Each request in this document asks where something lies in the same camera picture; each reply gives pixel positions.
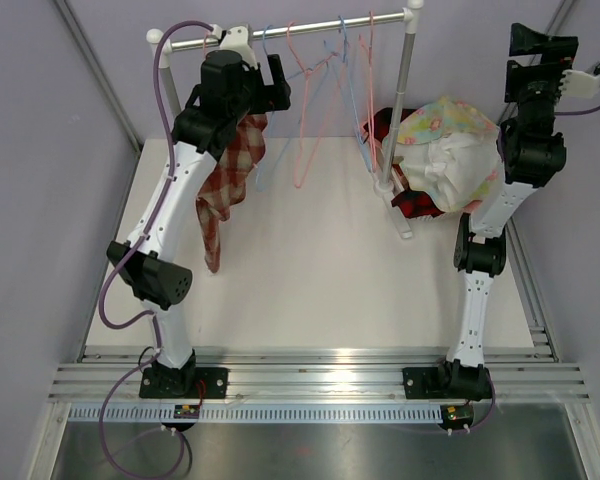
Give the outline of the red white checked skirt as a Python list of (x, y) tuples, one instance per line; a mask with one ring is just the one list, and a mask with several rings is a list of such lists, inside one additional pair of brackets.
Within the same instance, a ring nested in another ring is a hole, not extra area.
[(205, 263), (211, 273), (220, 269), (220, 223), (228, 221), (231, 207), (246, 197), (247, 178), (266, 152), (263, 132), (267, 125), (265, 114), (248, 115), (240, 122), (236, 137), (197, 196), (196, 212), (205, 248)]

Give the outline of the red black plaid skirt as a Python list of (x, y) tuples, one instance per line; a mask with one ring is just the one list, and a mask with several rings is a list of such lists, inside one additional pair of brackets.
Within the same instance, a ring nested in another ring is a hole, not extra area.
[[(373, 146), (375, 152), (374, 162), (378, 171), (381, 171), (383, 166), (384, 158), (381, 144), (389, 134), (391, 116), (392, 108), (384, 107), (374, 114), (372, 120), (367, 120), (362, 125), (363, 142), (370, 143)], [(392, 163), (391, 174), (395, 191), (391, 206), (398, 207), (404, 218), (435, 219), (444, 215), (444, 212), (435, 206), (429, 195), (411, 188), (397, 159)]]

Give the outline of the pastel floral skirt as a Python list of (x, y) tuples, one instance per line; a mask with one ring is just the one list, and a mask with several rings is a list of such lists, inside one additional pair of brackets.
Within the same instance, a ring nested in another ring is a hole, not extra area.
[(498, 137), (499, 128), (477, 108), (442, 96), (401, 121), (393, 161), (440, 210), (470, 213), (501, 180)]

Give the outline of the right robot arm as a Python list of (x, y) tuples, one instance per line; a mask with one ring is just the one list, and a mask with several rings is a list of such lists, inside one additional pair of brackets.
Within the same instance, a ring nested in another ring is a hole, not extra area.
[(483, 338), (490, 290), (506, 265), (505, 225), (566, 164), (564, 137), (555, 132), (554, 123), (578, 47), (575, 36), (550, 36), (521, 23), (511, 26), (505, 101), (516, 113), (500, 124), (503, 181), (479, 207), (460, 217), (454, 251), (462, 278), (459, 333), (443, 360), (406, 382), (409, 394), (468, 401), (494, 396)]

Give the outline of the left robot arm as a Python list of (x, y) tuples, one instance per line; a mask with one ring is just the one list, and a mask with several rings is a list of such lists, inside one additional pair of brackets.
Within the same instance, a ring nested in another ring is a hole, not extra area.
[(153, 359), (142, 369), (143, 399), (222, 399), (225, 368), (197, 368), (182, 303), (193, 285), (190, 269), (175, 263), (184, 221), (246, 117), (285, 111), (291, 88), (279, 55), (267, 57), (272, 82), (259, 65), (231, 50), (201, 64), (200, 82), (167, 131), (169, 158), (151, 200), (123, 243), (109, 244), (112, 274), (130, 287), (154, 327)]

